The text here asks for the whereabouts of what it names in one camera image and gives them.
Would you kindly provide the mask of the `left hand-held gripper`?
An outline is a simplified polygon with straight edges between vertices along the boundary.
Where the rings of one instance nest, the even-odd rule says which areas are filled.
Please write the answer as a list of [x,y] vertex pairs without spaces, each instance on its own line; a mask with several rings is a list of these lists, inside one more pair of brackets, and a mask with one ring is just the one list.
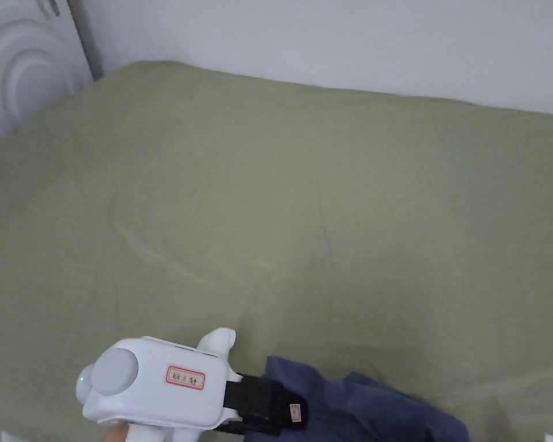
[[[127,441],[198,441],[219,427],[240,436],[304,430],[305,398],[275,380],[242,378],[231,369],[235,339],[228,328],[211,331],[195,348],[123,339],[81,371],[75,393],[82,414],[99,425],[127,424]],[[239,415],[224,405],[230,382],[240,382]]]

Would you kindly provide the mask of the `person's left hand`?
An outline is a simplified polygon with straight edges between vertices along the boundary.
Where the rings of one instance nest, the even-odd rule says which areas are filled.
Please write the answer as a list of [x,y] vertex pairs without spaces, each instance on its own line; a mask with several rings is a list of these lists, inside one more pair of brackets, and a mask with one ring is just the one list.
[[102,442],[126,442],[129,424],[122,423],[108,429]]

